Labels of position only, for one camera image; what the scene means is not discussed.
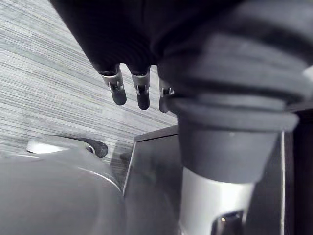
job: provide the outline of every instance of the gray wooden floor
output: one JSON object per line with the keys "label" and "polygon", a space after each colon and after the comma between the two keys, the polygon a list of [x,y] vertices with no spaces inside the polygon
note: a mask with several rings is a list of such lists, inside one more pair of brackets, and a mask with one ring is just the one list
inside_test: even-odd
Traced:
{"label": "gray wooden floor", "polygon": [[0,1],[0,49],[0,152],[18,152],[33,137],[67,134],[103,141],[108,160],[117,159],[134,136],[176,124],[173,114],[158,110],[155,68],[147,111],[137,106],[125,65],[128,100],[115,105],[47,0]]}

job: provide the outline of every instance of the black rubber cover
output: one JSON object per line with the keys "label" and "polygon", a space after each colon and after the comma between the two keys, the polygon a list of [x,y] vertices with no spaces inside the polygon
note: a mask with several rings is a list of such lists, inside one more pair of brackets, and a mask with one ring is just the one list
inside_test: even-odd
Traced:
{"label": "black rubber cover", "polygon": [[142,110],[146,110],[150,106],[149,94],[140,94],[137,95],[138,106]]}
{"label": "black rubber cover", "polygon": [[112,92],[112,98],[117,105],[124,105],[127,101],[126,93],[124,89],[115,89]]}

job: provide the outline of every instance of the stainless steel surface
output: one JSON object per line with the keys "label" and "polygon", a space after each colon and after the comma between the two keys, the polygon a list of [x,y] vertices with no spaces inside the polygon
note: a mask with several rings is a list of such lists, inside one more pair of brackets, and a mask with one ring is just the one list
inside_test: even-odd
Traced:
{"label": "stainless steel surface", "polygon": [[136,86],[150,86],[150,69],[148,69],[146,74],[134,75],[132,74],[132,79],[134,82],[134,87]]}
{"label": "stainless steel surface", "polygon": [[281,140],[281,158],[282,158],[282,202],[281,202],[281,233],[280,235],[285,234],[285,184],[286,184],[286,169],[285,169],[285,132],[282,132],[282,140]]}
{"label": "stainless steel surface", "polygon": [[128,179],[129,179],[129,175],[132,169],[132,165],[133,165],[133,154],[134,154],[134,149],[136,148],[136,142],[133,145],[133,151],[132,151],[132,155],[131,155],[131,159],[129,162],[129,167],[127,169],[127,173],[126,173],[126,177],[125,177],[125,181],[124,181],[124,186],[123,186],[123,195],[125,195],[126,192],[126,188],[127,188],[127,184],[128,184]]}
{"label": "stainless steel surface", "polygon": [[91,148],[93,153],[95,153],[93,147],[88,143],[59,136],[46,136],[43,138],[32,139],[28,142],[26,150],[31,153],[42,154],[54,153],[73,148]]}
{"label": "stainless steel surface", "polygon": [[247,213],[254,184],[230,184],[206,179],[184,168],[180,220],[187,235],[211,234],[213,222],[223,214]]}
{"label": "stainless steel surface", "polygon": [[[176,235],[179,233],[183,171],[177,127],[138,136],[134,144],[124,188],[128,235]],[[255,186],[246,217],[245,235],[281,233],[280,147],[278,144],[275,148],[263,180]]]}

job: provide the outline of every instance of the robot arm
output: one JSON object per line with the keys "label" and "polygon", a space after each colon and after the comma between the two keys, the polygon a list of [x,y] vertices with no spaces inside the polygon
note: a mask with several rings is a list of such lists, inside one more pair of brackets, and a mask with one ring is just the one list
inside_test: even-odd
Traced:
{"label": "robot arm", "polygon": [[131,70],[141,109],[150,65],[175,91],[166,107],[178,118],[182,232],[240,233],[278,134],[297,124],[285,106],[312,94],[302,75],[313,64],[312,2],[51,2],[116,104],[126,102],[119,63]]}

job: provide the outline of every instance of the wood grain surface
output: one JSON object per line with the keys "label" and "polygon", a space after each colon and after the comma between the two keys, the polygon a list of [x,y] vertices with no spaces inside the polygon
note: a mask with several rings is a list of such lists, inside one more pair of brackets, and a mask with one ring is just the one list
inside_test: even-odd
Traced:
{"label": "wood grain surface", "polygon": [[127,103],[114,104],[47,0],[0,1],[0,152],[19,152],[27,141],[72,135],[103,141],[107,161],[123,173],[118,156],[134,136],[176,124],[158,110],[158,76],[151,68],[150,108],[140,110],[131,75],[121,65]]}

